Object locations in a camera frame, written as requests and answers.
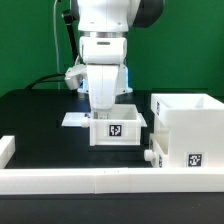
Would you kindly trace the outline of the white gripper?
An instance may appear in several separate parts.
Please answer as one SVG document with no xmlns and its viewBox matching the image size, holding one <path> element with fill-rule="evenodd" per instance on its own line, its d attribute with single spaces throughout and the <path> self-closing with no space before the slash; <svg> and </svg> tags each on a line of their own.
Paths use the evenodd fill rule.
<svg viewBox="0 0 224 224">
<path fill-rule="evenodd" d="M 92 110 L 110 110 L 115 103 L 117 65 L 88 65 L 87 79 Z"/>
</svg>

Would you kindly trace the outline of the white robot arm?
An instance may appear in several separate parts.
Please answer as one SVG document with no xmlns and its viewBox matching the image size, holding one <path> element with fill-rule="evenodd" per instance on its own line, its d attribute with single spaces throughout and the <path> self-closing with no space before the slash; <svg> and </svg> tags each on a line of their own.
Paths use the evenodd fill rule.
<svg viewBox="0 0 224 224">
<path fill-rule="evenodd" d="M 70 1 L 71 13 L 79 21 L 79 54 L 93 111 L 109 111 L 115 103 L 129 28 L 148 28 L 161 16 L 164 5 L 165 0 Z"/>
</svg>

